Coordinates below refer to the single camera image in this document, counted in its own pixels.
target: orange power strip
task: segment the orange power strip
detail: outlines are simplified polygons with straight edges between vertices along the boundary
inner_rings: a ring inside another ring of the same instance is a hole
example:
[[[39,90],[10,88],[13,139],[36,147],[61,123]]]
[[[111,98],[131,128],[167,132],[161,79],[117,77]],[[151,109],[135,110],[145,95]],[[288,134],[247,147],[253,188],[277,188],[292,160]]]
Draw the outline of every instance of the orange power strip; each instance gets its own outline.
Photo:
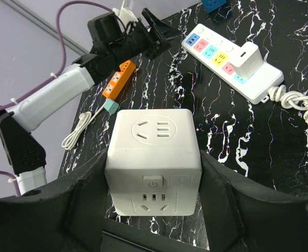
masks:
[[[136,65],[127,60],[120,65],[120,72],[116,72],[110,82],[107,84],[105,90],[103,91],[102,95],[106,98],[115,100],[119,93],[121,92],[122,88],[125,86],[126,82],[128,81],[129,77],[132,75],[134,70],[136,69]]]

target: white power strip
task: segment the white power strip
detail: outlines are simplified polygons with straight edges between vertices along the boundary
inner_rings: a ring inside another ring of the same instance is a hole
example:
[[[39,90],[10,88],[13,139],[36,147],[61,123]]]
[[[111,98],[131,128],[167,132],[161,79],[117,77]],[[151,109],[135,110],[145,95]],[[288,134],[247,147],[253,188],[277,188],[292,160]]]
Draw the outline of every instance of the white power strip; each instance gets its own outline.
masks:
[[[284,80],[282,71],[261,58],[257,45],[239,47],[202,24],[182,46],[253,104],[267,102],[269,89]]]
[[[105,177],[119,215],[191,215],[201,174],[200,152],[189,110],[118,113]]]

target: coiled white cord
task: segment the coiled white cord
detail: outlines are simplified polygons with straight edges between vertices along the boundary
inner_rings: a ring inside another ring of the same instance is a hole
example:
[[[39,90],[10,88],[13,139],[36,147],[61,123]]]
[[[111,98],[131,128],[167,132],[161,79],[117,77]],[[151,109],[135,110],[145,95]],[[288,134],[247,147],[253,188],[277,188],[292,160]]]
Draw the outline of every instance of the coiled white cord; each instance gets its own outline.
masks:
[[[286,86],[271,87],[269,89],[269,95],[271,101],[280,102],[281,106],[285,109],[295,108],[301,111],[308,110],[308,96],[296,91],[290,91],[286,93]]]
[[[70,135],[68,135],[63,142],[61,143],[61,146],[65,150],[72,150],[73,147],[76,145],[80,134],[89,126],[90,123],[94,120],[94,118],[100,114],[100,112],[104,109],[105,103],[98,109],[98,111],[92,116],[91,112],[82,113],[79,115],[79,122],[74,129],[73,132],[71,132]]]

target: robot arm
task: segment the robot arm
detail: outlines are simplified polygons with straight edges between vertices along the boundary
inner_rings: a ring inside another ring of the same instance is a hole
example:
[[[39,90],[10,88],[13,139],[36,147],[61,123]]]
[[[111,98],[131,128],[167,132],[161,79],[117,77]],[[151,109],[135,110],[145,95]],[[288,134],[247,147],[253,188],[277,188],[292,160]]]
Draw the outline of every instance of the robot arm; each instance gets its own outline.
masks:
[[[155,59],[170,48],[170,41],[181,32],[161,22],[148,9],[135,21],[131,11],[122,9],[103,14],[88,22],[93,47],[73,62],[51,83],[8,111],[0,111],[0,136],[21,193],[46,184],[45,151],[30,132],[74,97],[105,80],[119,65],[139,54]],[[118,19],[130,31],[120,30]]]

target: table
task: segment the table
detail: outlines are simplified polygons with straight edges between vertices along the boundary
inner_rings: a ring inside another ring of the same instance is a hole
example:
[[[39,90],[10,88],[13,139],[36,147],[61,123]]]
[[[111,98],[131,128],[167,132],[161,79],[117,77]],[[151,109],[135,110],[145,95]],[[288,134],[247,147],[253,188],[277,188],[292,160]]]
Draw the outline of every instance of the table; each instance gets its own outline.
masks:
[[[252,105],[180,46],[198,23],[240,46],[252,41],[283,71],[287,88],[308,94],[308,0],[229,0],[210,16],[197,4],[165,22],[183,36],[154,61],[141,55],[132,59],[138,69],[120,95],[120,109],[187,108],[201,150],[260,184],[308,196],[308,126],[303,113],[272,101]],[[76,118],[103,104],[106,83],[83,94]],[[79,147],[65,154],[60,175],[108,147],[115,118],[108,113],[98,117]],[[108,205],[107,218],[209,249],[200,201],[195,213],[186,217],[120,217],[110,198]]]

